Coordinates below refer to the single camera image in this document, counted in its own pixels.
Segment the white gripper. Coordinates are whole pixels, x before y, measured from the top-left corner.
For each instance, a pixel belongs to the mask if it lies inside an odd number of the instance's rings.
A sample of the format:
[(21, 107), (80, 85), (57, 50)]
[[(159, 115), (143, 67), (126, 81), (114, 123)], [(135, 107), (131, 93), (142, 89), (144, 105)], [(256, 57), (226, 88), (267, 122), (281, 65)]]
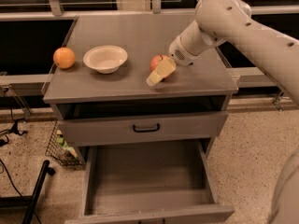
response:
[(150, 62), (150, 71), (147, 78), (147, 84), (154, 86), (164, 78), (169, 77), (177, 68), (176, 64), (188, 66), (193, 63), (197, 57), (197, 43), (193, 38), (178, 35), (170, 44), (169, 57), (154, 57)]

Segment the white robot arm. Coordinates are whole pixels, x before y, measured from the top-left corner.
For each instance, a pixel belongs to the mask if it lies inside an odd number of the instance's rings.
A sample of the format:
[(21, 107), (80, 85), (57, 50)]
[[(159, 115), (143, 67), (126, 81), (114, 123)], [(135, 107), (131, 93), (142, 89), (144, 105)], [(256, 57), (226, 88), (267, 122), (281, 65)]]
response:
[[(241, 0), (199, 0), (192, 23), (176, 37), (148, 76), (154, 86), (200, 54), (229, 42), (299, 104), (299, 40), (251, 18)], [(267, 224), (299, 224), (299, 148), (283, 165), (274, 190)]]

